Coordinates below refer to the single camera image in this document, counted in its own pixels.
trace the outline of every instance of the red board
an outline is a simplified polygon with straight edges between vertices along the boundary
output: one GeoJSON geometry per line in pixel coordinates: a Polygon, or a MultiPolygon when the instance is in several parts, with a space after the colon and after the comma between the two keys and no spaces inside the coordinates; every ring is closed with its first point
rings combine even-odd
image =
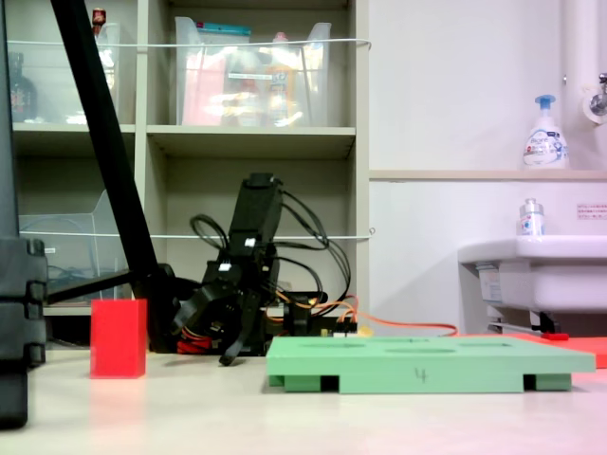
{"type": "Polygon", "coordinates": [[[146,300],[93,300],[91,377],[143,376],[146,324],[146,300]]]}
{"type": "Polygon", "coordinates": [[[607,368],[607,337],[580,337],[569,339],[546,339],[534,337],[527,334],[509,334],[509,335],[470,335],[468,337],[516,337],[535,341],[536,343],[549,344],[559,348],[571,349],[582,353],[594,354],[597,357],[597,368],[607,368]]]}

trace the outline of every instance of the red cube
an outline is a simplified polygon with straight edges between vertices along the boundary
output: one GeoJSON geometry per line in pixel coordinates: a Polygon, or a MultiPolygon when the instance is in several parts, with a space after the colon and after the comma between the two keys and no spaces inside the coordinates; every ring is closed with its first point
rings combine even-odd
{"type": "Polygon", "coordinates": [[[91,377],[145,374],[147,300],[93,300],[91,377]]]}

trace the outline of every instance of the faucet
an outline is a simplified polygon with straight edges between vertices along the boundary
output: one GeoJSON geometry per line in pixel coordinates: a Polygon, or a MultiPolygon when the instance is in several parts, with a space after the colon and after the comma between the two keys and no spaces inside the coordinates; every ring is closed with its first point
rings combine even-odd
{"type": "Polygon", "coordinates": [[[600,73],[598,75],[598,83],[602,93],[594,95],[590,100],[590,110],[596,116],[607,115],[607,73],[600,73]]]}

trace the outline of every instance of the hole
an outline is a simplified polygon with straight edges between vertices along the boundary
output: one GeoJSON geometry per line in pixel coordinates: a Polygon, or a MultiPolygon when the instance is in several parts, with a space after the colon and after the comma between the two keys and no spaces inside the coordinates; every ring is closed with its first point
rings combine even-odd
{"type": "Polygon", "coordinates": [[[331,344],[304,344],[303,348],[330,348],[330,349],[350,349],[364,348],[364,344],[359,343],[331,343],[331,344]]]}
{"type": "Polygon", "coordinates": [[[535,374],[523,374],[523,389],[525,391],[534,391],[535,384],[535,374]]]}
{"type": "Polygon", "coordinates": [[[459,343],[462,348],[500,348],[510,347],[507,343],[459,343]]]}
{"type": "Polygon", "coordinates": [[[451,354],[454,353],[454,349],[438,349],[438,348],[394,348],[386,349],[386,353],[393,354],[451,354]]]}
{"type": "Polygon", "coordinates": [[[321,391],[340,391],[340,377],[321,376],[321,391]]]}
{"type": "Polygon", "coordinates": [[[430,341],[427,338],[417,338],[417,337],[412,337],[412,338],[401,338],[401,337],[389,337],[389,338],[383,338],[383,339],[378,339],[378,338],[369,338],[367,340],[368,342],[375,342],[375,343],[403,343],[403,344],[412,344],[412,343],[426,343],[428,341],[430,341]]]}

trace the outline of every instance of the pipe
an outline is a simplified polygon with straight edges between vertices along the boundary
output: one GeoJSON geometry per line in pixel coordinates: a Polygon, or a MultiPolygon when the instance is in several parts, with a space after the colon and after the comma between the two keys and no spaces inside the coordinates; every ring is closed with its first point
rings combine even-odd
{"type": "Polygon", "coordinates": [[[603,169],[596,125],[582,105],[598,93],[600,1],[562,0],[564,73],[562,126],[574,169],[603,169]]]}

